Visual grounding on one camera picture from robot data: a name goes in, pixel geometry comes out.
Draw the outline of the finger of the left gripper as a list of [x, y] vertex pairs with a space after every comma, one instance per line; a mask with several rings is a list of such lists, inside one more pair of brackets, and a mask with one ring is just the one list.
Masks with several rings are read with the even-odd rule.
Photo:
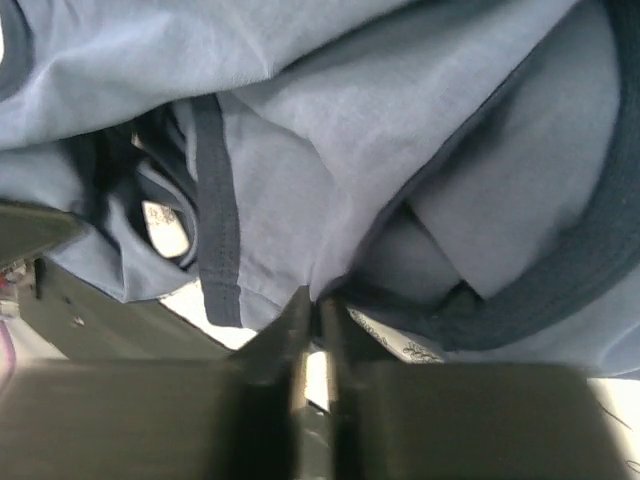
[[45, 258], [80, 235], [68, 213], [1, 204], [1, 360], [219, 359], [229, 350], [160, 302], [122, 304]]

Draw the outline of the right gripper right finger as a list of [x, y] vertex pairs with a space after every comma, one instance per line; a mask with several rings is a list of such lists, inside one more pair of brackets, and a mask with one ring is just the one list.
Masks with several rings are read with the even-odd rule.
[[319, 307], [338, 479], [628, 479], [586, 378], [561, 365], [407, 363]]

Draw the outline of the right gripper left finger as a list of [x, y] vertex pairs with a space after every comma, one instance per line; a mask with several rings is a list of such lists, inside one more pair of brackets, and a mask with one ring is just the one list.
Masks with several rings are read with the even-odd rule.
[[214, 361], [46, 361], [1, 393], [5, 479], [292, 479], [311, 301]]

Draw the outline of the blue tank top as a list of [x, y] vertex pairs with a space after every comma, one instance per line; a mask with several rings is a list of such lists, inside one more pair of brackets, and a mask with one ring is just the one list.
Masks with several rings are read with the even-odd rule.
[[639, 376], [635, 1], [5, 1], [1, 197], [114, 299], [300, 286], [447, 361]]

